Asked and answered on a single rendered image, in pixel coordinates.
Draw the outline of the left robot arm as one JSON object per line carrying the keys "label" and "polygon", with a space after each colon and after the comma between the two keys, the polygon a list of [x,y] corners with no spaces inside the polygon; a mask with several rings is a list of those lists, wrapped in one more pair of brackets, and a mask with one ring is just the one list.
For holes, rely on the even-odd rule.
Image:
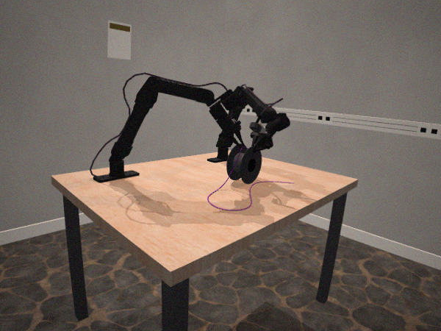
{"label": "left robot arm", "polygon": [[[243,86],[237,86],[233,91],[237,98],[240,100],[240,104],[232,109],[232,119],[238,120],[241,112],[247,105],[249,105],[257,114],[257,117],[267,108],[269,105],[263,104],[250,90],[244,88]],[[272,129],[273,135],[276,132],[280,132],[290,125],[290,120],[286,113],[278,113],[269,107],[260,119],[261,124],[267,124],[265,127]],[[249,127],[253,132],[261,132],[261,126],[256,122],[251,122]],[[228,159],[228,147],[231,147],[233,142],[227,138],[218,138],[216,147],[218,147],[218,156],[214,158],[209,158],[207,161],[212,163],[219,163],[227,161]]]}

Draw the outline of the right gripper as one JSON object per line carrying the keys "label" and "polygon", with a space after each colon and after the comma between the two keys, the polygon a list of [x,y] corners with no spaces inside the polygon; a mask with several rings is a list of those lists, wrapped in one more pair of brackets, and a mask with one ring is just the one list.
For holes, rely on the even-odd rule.
{"label": "right gripper", "polygon": [[[230,140],[231,142],[235,143],[237,146],[239,146],[240,148],[242,148],[240,146],[240,144],[237,142],[237,140],[234,138],[233,136],[233,132],[235,133],[235,135],[238,137],[238,139],[240,140],[241,144],[244,145],[244,143],[242,142],[242,138],[241,138],[241,134],[239,134],[240,131],[240,120],[239,122],[236,121],[236,123],[234,122],[235,119],[231,119],[228,115],[228,113],[226,113],[224,116],[222,116],[223,119],[218,119],[216,122],[218,123],[218,125],[220,126],[220,128],[223,130],[223,132],[221,134],[219,134],[219,137],[225,139],[227,138],[228,140]],[[234,138],[234,140],[233,140]]]}

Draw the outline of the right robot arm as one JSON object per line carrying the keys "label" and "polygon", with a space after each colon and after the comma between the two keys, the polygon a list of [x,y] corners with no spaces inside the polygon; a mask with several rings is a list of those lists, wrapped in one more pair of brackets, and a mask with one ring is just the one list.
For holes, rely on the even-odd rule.
{"label": "right robot arm", "polygon": [[124,171],[123,159],[130,154],[135,136],[150,108],[152,108],[156,103],[158,93],[165,93],[172,96],[191,99],[197,102],[204,103],[207,106],[211,106],[220,99],[220,101],[216,102],[210,107],[209,111],[215,120],[218,120],[219,118],[223,119],[222,116],[224,116],[226,113],[222,105],[226,108],[226,110],[230,111],[238,104],[240,104],[239,99],[235,96],[234,92],[231,89],[227,90],[217,99],[214,99],[215,95],[211,90],[197,88],[178,82],[159,79],[155,76],[150,76],[137,93],[135,105],[133,107],[133,111],[129,117],[129,120],[126,123],[126,126],[124,127],[121,136],[119,137],[117,142],[115,142],[111,150],[111,157],[109,158],[109,174],[93,177],[95,181],[109,182],[117,179],[136,177],[140,175],[140,173],[133,170]]}

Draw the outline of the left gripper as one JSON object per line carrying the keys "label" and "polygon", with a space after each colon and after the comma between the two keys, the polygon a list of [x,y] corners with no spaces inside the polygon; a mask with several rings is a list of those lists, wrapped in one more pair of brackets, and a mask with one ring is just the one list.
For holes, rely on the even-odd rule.
{"label": "left gripper", "polygon": [[[261,123],[258,124],[262,127],[261,132],[251,133],[251,138],[253,138],[251,146],[254,146],[252,149],[252,153],[264,149],[270,149],[271,147],[273,147],[273,140],[272,140],[273,132],[271,132],[272,129],[265,128],[263,125],[261,125]],[[255,149],[256,147],[258,147],[258,149]]]}

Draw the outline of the black and grey cable reel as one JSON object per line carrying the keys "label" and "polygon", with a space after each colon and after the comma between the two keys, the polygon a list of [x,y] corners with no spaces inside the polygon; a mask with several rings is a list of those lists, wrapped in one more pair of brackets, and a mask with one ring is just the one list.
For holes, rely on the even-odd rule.
{"label": "black and grey cable reel", "polygon": [[252,153],[254,146],[248,149],[245,147],[242,150],[237,145],[232,148],[227,159],[226,170],[228,176],[231,174],[230,179],[239,180],[241,178],[245,184],[251,184],[259,175],[262,166],[262,154],[261,151]]}

